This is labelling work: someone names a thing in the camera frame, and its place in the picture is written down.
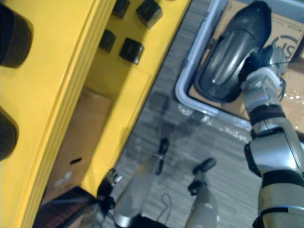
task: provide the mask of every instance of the yellow shelving unit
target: yellow shelving unit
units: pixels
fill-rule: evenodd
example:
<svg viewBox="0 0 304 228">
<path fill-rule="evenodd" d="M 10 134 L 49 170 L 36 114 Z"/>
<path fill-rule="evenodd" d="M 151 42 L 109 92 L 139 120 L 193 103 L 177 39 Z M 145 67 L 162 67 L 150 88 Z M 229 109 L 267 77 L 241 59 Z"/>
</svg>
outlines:
<svg viewBox="0 0 304 228">
<path fill-rule="evenodd" d="M 0 163 L 1 227 L 30 228 L 115 0 L 5 0 L 33 42 L 19 68 L 0 68 L 0 105 L 19 138 Z"/>
<path fill-rule="evenodd" d="M 96 194 L 108 170 L 113 167 L 130 135 L 141 107 L 154 82 L 170 43 L 190 0 L 158 0 L 163 16 L 146 28 L 136 14 L 143 0 L 132 0 L 123 20 L 111 16 L 106 29 L 116 40 L 111 53 L 97 50 L 85 85 L 109 97 L 113 107 L 82 187 Z M 125 38 L 142 43 L 138 65 L 119 57 Z"/>
<path fill-rule="evenodd" d="M 19 131 L 14 152 L 0 163 L 2 228 L 32 226 L 84 84 L 113 107 L 82 187 L 95 194 L 114 166 L 190 2 L 157 0 L 163 17 L 147 29 L 135 12 L 142 1 L 132 0 L 123 20 L 110 16 L 115 0 L 2 1 L 34 28 L 25 62 L 0 67 L 0 105 Z M 110 54 L 97 50 L 105 27 L 116 35 Z M 119 57 L 126 37 L 145 48 L 138 65 Z"/>
</svg>

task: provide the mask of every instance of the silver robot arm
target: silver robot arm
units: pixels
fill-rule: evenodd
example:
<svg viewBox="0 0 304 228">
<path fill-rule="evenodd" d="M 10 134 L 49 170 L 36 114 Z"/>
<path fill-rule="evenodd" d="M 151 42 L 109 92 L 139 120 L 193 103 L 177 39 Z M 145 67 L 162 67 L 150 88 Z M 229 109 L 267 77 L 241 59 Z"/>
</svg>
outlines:
<svg viewBox="0 0 304 228">
<path fill-rule="evenodd" d="M 154 176 L 161 173 L 163 159 L 168 147 L 168 139 L 162 139 L 159 151 L 140 165 L 121 193 L 114 210 L 116 226 L 121 228 L 131 227 L 140 217 Z"/>
<path fill-rule="evenodd" d="M 218 205 L 206 178 L 206 172 L 215 165 L 216 160 L 209 158 L 193 169 L 195 178 L 188 190 L 196 198 L 185 228 L 215 228 L 217 226 Z"/>
<path fill-rule="evenodd" d="M 245 155 L 249 169 L 262 177 L 254 228 L 304 225 L 304 152 L 278 98 L 278 71 L 259 68 L 242 84 L 253 137 Z"/>
</svg>

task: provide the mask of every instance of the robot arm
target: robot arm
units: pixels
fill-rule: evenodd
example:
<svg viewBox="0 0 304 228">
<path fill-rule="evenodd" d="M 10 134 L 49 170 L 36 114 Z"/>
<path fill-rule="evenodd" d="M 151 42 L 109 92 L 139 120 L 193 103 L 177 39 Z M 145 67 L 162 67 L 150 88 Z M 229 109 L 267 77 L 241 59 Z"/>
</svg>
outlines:
<svg viewBox="0 0 304 228">
<path fill-rule="evenodd" d="M 245 155 L 249 169 L 262 177 L 254 228 L 304 224 L 304 152 L 278 99 L 276 70 L 259 68 L 242 84 L 253 137 Z"/>
</svg>

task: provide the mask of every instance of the black block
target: black block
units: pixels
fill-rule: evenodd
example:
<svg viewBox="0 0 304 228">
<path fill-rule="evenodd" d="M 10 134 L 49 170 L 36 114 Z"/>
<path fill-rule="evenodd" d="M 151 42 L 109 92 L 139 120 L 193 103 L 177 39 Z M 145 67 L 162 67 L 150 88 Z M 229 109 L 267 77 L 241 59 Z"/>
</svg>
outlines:
<svg viewBox="0 0 304 228">
<path fill-rule="evenodd" d="M 144 48 L 141 43 L 130 38 L 126 38 L 123 44 L 123 48 L 120 51 L 120 56 L 129 62 L 138 64 L 143 50 Z"/>
<path fill-rule="evenodd" d="M 142 22 L 151 28 L 161 17 L 161 7 L 154 0 L 145 0 L 137 9 Z"/>
<path fill-rule="evenodd" d="M 116 36 L 111 31 L 105 30 L 103 37 L 101 38 L 101 41 L 99 43 L 99 47 L 110 53 L 115 39 Z"/>
<path fill-rule="evenodd" d="M 112 14 L 119 17 L 124 18 L 124 15 L 130 5 L 129 0 L 117 0 L 113 9 Z"/>
</svg>

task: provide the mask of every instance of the gray carpet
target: gray carpet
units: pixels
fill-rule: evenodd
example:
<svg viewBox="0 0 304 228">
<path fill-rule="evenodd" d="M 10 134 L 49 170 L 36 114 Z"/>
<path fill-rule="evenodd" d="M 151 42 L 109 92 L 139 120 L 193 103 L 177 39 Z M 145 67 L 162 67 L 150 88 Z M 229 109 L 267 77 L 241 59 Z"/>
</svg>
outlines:
<svg viewBox="0 0 304 228">
<path fill-rule="evenodd" d="M 257 216 L 260 179 L 247 168 L 243 153 L 248 132 L 228 123 L 182 106 L 174 97 L 174 87 L 198 27 L 209 6 L 209 0 L 194 0 L 176 34 L 172 46 L 125 146 L 117 171 L 123 180 L 114 189 L 121 193 L 139 164 L 157 151 L 161 137 L 169 137 L 171 145 L 163 173 L 155 177 L 144 207 L 144 215 L 156 219 L 165 208 L 164 193 L 172 199 L 167 226 L 183 228 L 194 198 L 187 191 L 193 176 L 191 170 L 212 156 L 217 165 L 208 172 L 215 194 L 220 222 L 218 228 L 248 228 Z M 168 211 L 160 218 L 165 222 Z M 107 219 L 104 227 L 113 228 Z"/>
</svg>

